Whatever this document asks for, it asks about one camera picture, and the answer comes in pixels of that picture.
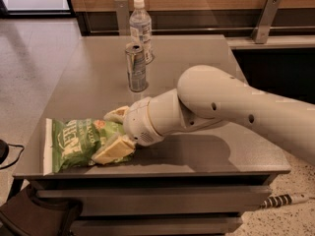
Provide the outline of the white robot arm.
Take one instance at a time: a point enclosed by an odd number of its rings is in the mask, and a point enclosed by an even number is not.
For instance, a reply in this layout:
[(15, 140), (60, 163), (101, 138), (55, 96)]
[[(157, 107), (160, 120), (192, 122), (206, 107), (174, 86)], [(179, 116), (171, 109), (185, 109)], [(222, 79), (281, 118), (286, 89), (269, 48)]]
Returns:
[(315, 164), (315, 108), (312, 104), (252, 88), (207, 65), (187, 69), (177, 87), (104, 115), (123, 125), (125, 141), (143, 147), (176, 132), (241, 125), (283, 150)]

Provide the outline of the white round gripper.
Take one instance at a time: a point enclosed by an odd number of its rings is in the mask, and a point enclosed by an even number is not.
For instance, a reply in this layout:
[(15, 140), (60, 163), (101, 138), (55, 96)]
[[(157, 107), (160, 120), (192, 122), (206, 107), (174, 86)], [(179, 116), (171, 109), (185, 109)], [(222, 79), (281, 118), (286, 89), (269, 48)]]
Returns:
[(115, 134), (110, 137), (92, 156), (94, 163), (104, 165), (122, 159), (135, 151), (135, 143), (148, 147), (163, 140), (163, 136), (154, 129), (150, 119), (150, 100), (150, 97), (146, 97), (134, 102), (130, 107), (125, 105), (103, 116), (105, 121), (123, 123), (126, 135)]

